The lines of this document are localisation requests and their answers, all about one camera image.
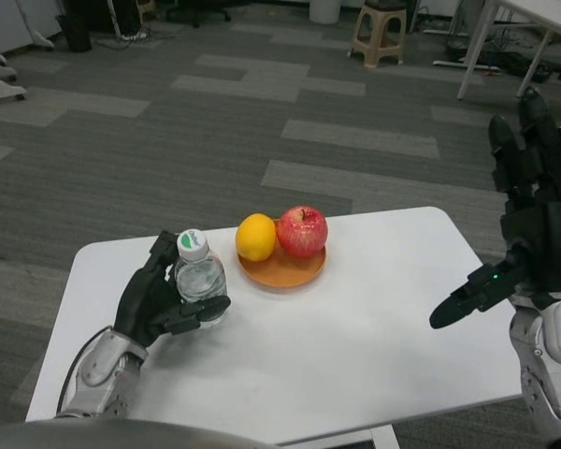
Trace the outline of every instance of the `white bottle cap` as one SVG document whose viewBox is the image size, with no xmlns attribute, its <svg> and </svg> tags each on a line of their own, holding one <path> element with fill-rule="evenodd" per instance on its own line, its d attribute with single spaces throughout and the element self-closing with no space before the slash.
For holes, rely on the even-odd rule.
<svg viewBox="0 0 561 449">
<path fill-rule="evenodd" d="M 209 246 L 206 234 L 198 229 L 187 229 L 177 239 L 179 256 L 187 262 L 195 262 L 208 255 Z"/>
</svg>

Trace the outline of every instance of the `orange plate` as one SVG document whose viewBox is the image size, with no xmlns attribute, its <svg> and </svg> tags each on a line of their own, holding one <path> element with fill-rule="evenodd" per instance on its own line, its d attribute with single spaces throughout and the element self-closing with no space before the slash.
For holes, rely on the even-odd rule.
<svg viewBox="0 0 561 449">
<path fill-rule="evenodd" d="M 326 247 L 309 259 L 287 254 L 277 241 L 274 253 L 264 262 L 251 262 L 237 255 L 245 273 L 254 281 L 276 288 L 303 285 L 318 276 L 326 264 Z"/>
</svg>

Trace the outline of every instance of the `apple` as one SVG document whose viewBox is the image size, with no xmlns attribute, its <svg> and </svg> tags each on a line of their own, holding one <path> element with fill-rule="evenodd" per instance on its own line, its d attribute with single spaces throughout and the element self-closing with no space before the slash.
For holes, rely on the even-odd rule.
<svg viewBox="0 0 561 449">
<path fill-rule="evenodd" d="M 324 247 L 327 237 L 328 225 L 323 214 L 308 206 L 288 210 L 277 224 L 280 246 L 295 257 L 312 257 Z"/>
</svg>

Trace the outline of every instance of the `plastic bottle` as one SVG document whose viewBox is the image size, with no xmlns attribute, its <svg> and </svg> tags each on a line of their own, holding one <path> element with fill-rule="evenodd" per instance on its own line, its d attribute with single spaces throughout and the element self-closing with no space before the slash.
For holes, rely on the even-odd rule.
<svg viewBox="0 0 561 449">
<path fill-rule="evenodd" d="M 187 302 L 226 295 L 223 263 L 209 249 L 206 235 L 198 229 L 181 232 L 177 239 L 179 262 L 175 266 L 175 280 L 181 297 Z M 208 321 L 213 326 L 222 316 Z"/>
</svg>

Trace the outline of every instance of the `yellow lemon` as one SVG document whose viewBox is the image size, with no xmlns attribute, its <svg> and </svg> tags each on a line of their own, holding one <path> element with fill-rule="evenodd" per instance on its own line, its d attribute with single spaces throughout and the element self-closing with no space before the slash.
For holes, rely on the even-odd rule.
<svg viewBox="0 0 561 449">
<path fill-rule="evenodd" d="M 262 213 L 255 213 L 243 220 L 235 235 L 238 254 L 252 262 L 268 259 L 276 241 L 277 228 L 272 219 Z"/>
</svg>

